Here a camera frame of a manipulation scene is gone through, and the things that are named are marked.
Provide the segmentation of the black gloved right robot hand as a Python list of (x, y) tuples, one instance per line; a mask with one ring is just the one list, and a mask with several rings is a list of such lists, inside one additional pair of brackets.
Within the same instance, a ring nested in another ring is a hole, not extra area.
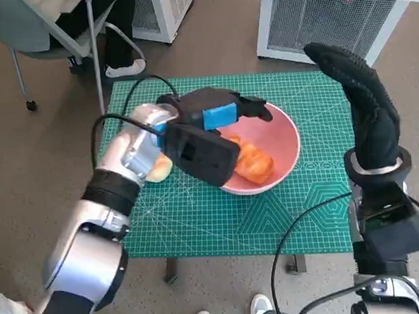
[(376, 70), (341, 47), (314, 42), (303, 50), (322, 73), (342, 86), (351, 106), (360, 167), (369, 171), (394, 166), (400, 154), (400, 116)]

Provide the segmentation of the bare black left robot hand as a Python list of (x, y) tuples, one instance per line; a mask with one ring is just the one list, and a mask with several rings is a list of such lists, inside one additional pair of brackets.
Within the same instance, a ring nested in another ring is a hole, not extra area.
[(202, 130), (216, 130), (233, 125), (244, 116), (259, 118), (265, 122), (273, 119), (264, 99), (241, 95), (225, 88), (204, 87), (182, 96), (161, 95), (156, 103), (173, 106), (177, 111), (174, 119), (176, 123)]

